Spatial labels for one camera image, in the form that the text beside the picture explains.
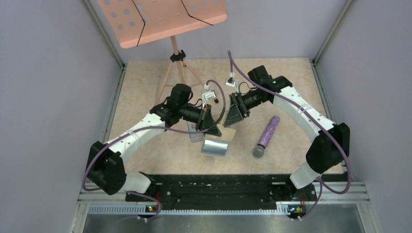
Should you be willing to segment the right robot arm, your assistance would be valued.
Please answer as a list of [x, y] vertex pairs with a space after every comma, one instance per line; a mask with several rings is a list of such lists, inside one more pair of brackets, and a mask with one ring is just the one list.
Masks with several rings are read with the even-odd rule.
[[230, 94], [230, 108], [224, 122], [228, 127], [249, 117], [252, 108], [265, 102], [282, 109], [303, 130], [311, 142], [306, 161], [289, 177], [285, 194], [291, 200], [304, 195], [304, 187], [331, 167], [347, 161], [350, 148], [350, 128], [337, 124], [320, 114], [305, 101], [293, 84], [284, 76], [273, 78], [265, 66], [248, 72], [248, 80], [255, 86], [245, 94]]

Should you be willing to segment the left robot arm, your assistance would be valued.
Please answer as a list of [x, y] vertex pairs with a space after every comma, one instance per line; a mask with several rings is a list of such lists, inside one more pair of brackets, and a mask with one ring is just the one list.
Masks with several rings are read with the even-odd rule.
[[156, 193], [153, 179], [142, 172], [126, 171], [125, 163], [145, 143], [165, 131], [182, 133], [182, 130], [173, 128], [180, 120], [195, 125], [194, 131], [187, 131], [186, 134], [221, 136], [218, 123], [223, 118], [225, 109], [222, 109], [218, 120], [214, 120], [211, 105], [207, 101], [215, 99], [216, 92], [208, 84], [204, 88], [201, 105], [197, 106], [190, 102], [193, 98], [191, 87], [178, 83], [172, 88], [170, 95], [154, 106], [136, 125], [112, 140], [95, 142], [89, 151], [83, 179], [91, 180], [97, 185], [95, 190], [101, 189], [108, 195], [133, 191], [143, 200], [153, 199]]

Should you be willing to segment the clear plastic card box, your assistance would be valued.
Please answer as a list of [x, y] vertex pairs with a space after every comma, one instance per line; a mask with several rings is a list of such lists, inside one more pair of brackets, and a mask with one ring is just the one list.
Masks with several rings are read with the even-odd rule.
[[[187, 113], [185, 113], [183, 119], [187, 121]], [[200, 132], [196, 132], [196, 133], [193, 133], [193, 134], [189, 134], [189, 138], [190, 138], [191, 142], [195, 143], [195, 142], [202, 141], [204, 139], [204, 136], [205, 136], [205, 134], [203, 134], [203, 132], [204, 131], [200, 131]]]

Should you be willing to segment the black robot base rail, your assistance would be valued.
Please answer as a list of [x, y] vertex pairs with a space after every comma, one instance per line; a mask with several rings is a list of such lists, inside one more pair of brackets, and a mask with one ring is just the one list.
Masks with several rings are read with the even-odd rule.
[[147, 196], [166, 210], [275, 210], [280, 202], [316, 200], [314, 185], [296, 189], [288, 174], [152, 175]]

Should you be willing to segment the purple glitter microphone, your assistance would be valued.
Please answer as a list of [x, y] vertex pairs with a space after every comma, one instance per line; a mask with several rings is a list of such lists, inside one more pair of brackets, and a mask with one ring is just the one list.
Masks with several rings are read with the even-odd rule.
[[272, 139], [277, 126], [280, 122], [280, 117], [279, 116], [273, 116], [266, 126], [262, 136], [260, 137], [259, 141], [257, 142], [256, 146], [252, 150], [252, 155], [255, 158], [261, 158], [264, 153], [266, 148], [268, 147], [270, 140]]

